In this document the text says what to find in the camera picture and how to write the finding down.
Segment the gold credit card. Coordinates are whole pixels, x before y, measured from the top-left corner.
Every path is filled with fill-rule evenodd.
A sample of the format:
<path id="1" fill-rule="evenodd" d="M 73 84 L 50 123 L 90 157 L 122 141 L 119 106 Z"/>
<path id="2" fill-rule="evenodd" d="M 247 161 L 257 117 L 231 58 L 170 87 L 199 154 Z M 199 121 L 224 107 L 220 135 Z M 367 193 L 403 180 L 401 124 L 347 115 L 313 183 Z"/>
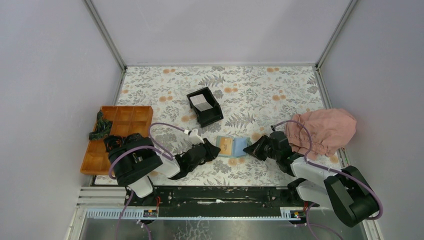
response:
<path id="1" fill-rule="evenodd" d="M 220 155 L 231 156 L 233 153 L 233 138 L 232 137 L 220 137 L 218 141 L 218 147 L 220 148 Z"/>

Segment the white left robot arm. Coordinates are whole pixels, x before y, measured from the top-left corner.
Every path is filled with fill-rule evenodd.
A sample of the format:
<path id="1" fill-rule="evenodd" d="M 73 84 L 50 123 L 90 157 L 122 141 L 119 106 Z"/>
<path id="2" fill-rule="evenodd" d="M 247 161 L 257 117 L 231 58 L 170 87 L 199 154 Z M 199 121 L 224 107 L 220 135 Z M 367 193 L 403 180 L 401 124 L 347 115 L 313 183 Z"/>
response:
<path id="1" fill-rule="evenodd" d="M 103 140 L 110 167 L 108 176 L 126 187 L 144 206 L 155 200 L 154 185 L 149 178 L 158 172 L 171 180 L 179 180 L 196 167 L 217 158 L 221 149 L 206 138 L 181 154 L 169 156 L 154 146 L 153 140 L 139 133 L 127 137 L 111 135 Z"/>

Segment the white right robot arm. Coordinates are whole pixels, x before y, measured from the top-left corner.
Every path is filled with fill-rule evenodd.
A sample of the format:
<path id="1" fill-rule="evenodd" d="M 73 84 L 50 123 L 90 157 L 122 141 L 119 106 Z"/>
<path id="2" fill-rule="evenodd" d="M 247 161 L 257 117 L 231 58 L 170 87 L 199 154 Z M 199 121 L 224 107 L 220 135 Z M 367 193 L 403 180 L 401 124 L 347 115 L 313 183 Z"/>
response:
<path id="1" fill-rule="evenodd" d="M 381 201 L 356 167 L 334 169 L 305 159 L 303 154 L 292 151 L 282 131 L 262 136 L 243 151 L 261 161 L 275 160 L 283 173 L 295 178 L 287 185 L 286 193 L 293 206 L 318 204 L 332 210 L 348 227 L 378 216 L 382 210 Z"/>

